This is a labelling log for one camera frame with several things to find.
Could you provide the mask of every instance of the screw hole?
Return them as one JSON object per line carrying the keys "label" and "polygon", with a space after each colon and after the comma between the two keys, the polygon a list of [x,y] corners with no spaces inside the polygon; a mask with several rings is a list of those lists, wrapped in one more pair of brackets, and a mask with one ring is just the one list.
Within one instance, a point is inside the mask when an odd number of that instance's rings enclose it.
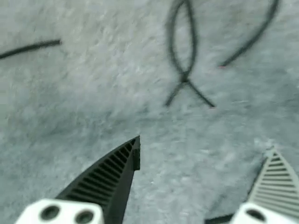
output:
{"label": "screw hole", "polygon": [[93,219],[93,213],[91,211],[83,211],[76,216],[76,223],[87,224],[91,222],[92,219]]}
{"label": "screw hole", "polygon": [[60,209],[57,206],[55,205],[49,206],[42,211],[41,218],[42,220],[47,220],[47,221],[52,220],[57,217],[59,211]]}
{"label": "screw hole", "polygon": [[260,211],[258,211],[256,209],[249,209],[246,211],[246,213],[259,221],[262,221],[262,222],[266,221],[265,216]]}

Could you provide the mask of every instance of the black wire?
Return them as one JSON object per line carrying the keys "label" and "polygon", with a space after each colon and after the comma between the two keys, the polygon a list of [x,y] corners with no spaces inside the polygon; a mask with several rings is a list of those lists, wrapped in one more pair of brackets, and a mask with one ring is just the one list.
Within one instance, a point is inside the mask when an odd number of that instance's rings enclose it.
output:
{"label": "black wire", "polygon": [[241,54],[244,54],[249,50],[263,35],[264,31],[268,28],[270,23],[273,21],[273,18],[278,10],[279,0],[274,0],[270,9],[268,10],[266,20],[263,22],[261,27],[252,35],[247,42],[245,42],[235,53],[233,53],[228,59],[222,62],[219,66],[225,67],[231,64],[235,59],[237,59]]}
{"label": "black wire", "polygon": [[226,216],[220,216],[216,218],[211,218],[211,219],[205,219],[205,224],[222,224],[222,223],[227,223],[229,222],[234,214],[229,214]]}
{"label": "black wire", "polygon": [[2,54],[0,54],[0,59],[4,59],[16,54],[21,54],[24,52],[28,52],[28,51],[33,51],[33,50],[37,50],[40,48],[46,48],[46,47],[50,47],[50,46],[56,46],[56,45],[61,45],[61,40],[51,40],[51,41],[44,41],[44,42],[38,42],[32,45],[27,45],[21,48],[16,48],[14,50],[10,50],[7,52],[4,52]]}
{"label": "black wire", "polygon": [[[188,13],[188,19],[190,23],[190,34],[191,34],[191,39],[192,39],[192,54],[191,54],[191,59],[190,59],[190,64],[186,70],[184,70],[181,65],[179,60],[177,59],[176,53],[174,52],[174,43],[175,43],[175,27],[176,27],[176,18],[178,15],[178,11],[181,8],[181,6],[185,5]],[[194,64],[195,64],[195,59],[197,56],[197,45],[198,45],[198,39],[196,37],[196,25],[195,25],[195,19],[193,17],[193,8],[191,5],[190,0],[180,0],[177,1],[175,0],[173,9],[171,10],[170,17],[169,17],[169,29],[168,29],[168,49],[170,52],[170,58],[173,63],[173,65],[176,67],[178,70],[179,74],[181,75],[182,81],[186,81],[187,77],[191,73]]]}
{"label": "black wire", "polygon": [[[181,6],[185,6],[187,9],[188,13],[188,18],[189,18],[189,23],[190,23],[190,34],[191,34],[191,39],[192,39],[192,54],[191,54],[191,59],[190,59],[190,64],[187,67],[186,70],[184,70],[180,63],[179,60],[177,59],[176,53],[174,51],[174,43],[175,43],[175,25],[176,25],[176,18],[178,15],[178,11],[181,8]],[[170,11],[170,16],[169,16],[169,26],[168,26],[168,50],[170,53],[170,58],[171,62],[173,63],[174,67],[177,69],[178,73],[180,74],[180,83],[175,87],[175,89],[172,91],[171,95],[167,98],[165,105],[170,106],[171,102],[173,101],[174,97],[177,95],[179,90],[184,86],[183,84],[188,84],[192,90],[195,91],[195,93],[202,98],[206,104],[208,104],[210,107],[215,107],[215,105],[209,101],[196,87],[195,85],[190,81],[189,75],[191,74],[191,71],[194,67],[195,64],[195,59],[197,56],[197,45],[198,45],[198,40],[197,40],[197,35],[196,35],[196,29],[195,29],[195,19],[193,17],[193,8],[191,5],[190,0],[180,0],[177,1],[175,0],[173,7]]]}

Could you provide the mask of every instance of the black cable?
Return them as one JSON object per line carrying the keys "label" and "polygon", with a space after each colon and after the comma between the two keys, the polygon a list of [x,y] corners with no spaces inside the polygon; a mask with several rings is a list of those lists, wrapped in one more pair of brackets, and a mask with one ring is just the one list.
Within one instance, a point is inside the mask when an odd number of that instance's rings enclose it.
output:
{"label": "black cable", "polygon": [[272,5],[270,6],[270,9],[268,10],[266,20],[263,22],[261,27],[235,53],[233,53],[228,59],[222,62],[219,65],[220,67],[225,67],[231,64],[241,54],[244,54],[247,50],[249,50],[261,38],[264,31],[268,28],[270,23],[273,21],[273,18],[278,10],[278,5],[279,5],[279,0],[274,0]]}
{"label": "black cable", "polygon": [[33,51],[33,50],[37,50],[37,49],[40,49],[40,48],[56,46],[56,45],[61,45],[61,40],[51,40],[51,41],[38,42],[38,43],[35,43],[35,44],[27,45],[27,46],[24,46],[24,47],[20,47],[20,48],[14,49],[14,50],[4,52],[4,53],[0,54],[0,59],[4,59],[4,58],[7,58],[7,57],[16,55],[16,54],[21,54],[21,53],[24,53],[24,52]]}
{"label": "black cable", "polygon": [[[174,52],[174,43],[175,43],[175,25],[176,25],[176,18],[178,15],[178,11],[181,6],[185,5],[188,13],[188,18],[189,18],[189,23],[190,23],[190,33],[191,33],[191,39],[192,39],[192,54],[191,54],[191,60],[188,68],[184,70]],[[195,64],[195,59],[197,55],[197,35],[196,35],[196,29],[195,29],[195,20],[193,17],[193,11],[192,11],[192,5],[190,0],[180,0],[180,1],[175,1],[174,5],[171,9],[170,17],[169,17],[169,26],[167,29],[167,36],[168,36],[168,50],[170,52],[170,58],[171,62],[177,69],[178,73],[181,76],[180,83],[175,87],[171,95],[167,98],[165,105],[169,106],[171,102],[173,101],[174,97],[177,95],[179,90],[184,86],[183,84],[188,84],[191,89],[193,89],[196,94],[202,98],[205,103],[207,103],[210,107],[215,107],[215,105],[209,101],[196,87],[195,85],[190,81],[189,75],[194,67]]]}
{"label": "black cable", "polygon": [[216,218],[211,218],[211,219],[205,219],[205,224],[222,224],[222,223],[228,223],[234,214],[229,214],[226,216],[220,216]]}
{"label": "black cable", "polygon": [[[174,43],[175,43],[175,25],[176,25],[176,18],[178,15],[178,11],[182,5],[186,6],[189,23],[190,23],[190,34],[192,39],[192,54],[191,54],[191,60],[188,68],[184,70],[176,56],[176,53],[174,51]],[[277,10],[278,10],[279,0],[273,0],[273,3],[268,10],[267,17],[265,22],[261,25],[261,27],[255,32],[252,37],[245,42],[245,44],[240,47],[232,56],[230,56],[227,60],[222,62],[220,64],[220,67],[225,67],[232,63],[235,59],[237,59],[241,54],[244,54],[247,50],[249,50],[262,36],[264,31],[268,28],[269,24],[273,20]],[[174,97],[177,95],[179,90],[183,87],[183,83],[189,84],[189,86],[197,93],[199,97],[201,97],[206,104],[208,104],[210,107],[215,107],[215,105],[208,100],[196,87],[195,85],[189,80],[189,75],[194,67],[196,56],[197,56],[197,46],[198,46],[198,39],[196,35],[196,24],[193,17],[193,9],[191,0],[174,0],[174,3],[172,5],[170,16],[169,16],[169,26],[167,29],[167,37],[168,37],[168,50],[170,53],[170,59],[176,70],[181,76],[180,84],[174,89],[174,91],[171,93],[171,95],[167,98],[167,101],[165,103],[166,106],[169,106],[171,102],[173,101]]]}

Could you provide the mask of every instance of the gray carpet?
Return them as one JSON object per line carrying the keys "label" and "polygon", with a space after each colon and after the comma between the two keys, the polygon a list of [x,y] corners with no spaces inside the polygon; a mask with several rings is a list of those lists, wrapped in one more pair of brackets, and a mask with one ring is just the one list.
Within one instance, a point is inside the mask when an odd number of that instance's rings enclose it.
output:
{"label": "gray carpet", "polygon": [[[178,81],[165,45],[172,0],[0,1],[0,52],[64,42],[0,61],[1,223],[138,134],[141,170],[125,224],[198,224],[236,210],[271,146],[299,172],[299,1],[284,0],[262,40],[225,70],[216,64],[270,2],[193,2],[200,45],[192,80],[214,110],[188,88],[163,107]],[[183,61],[186,21],[182,13]]]}

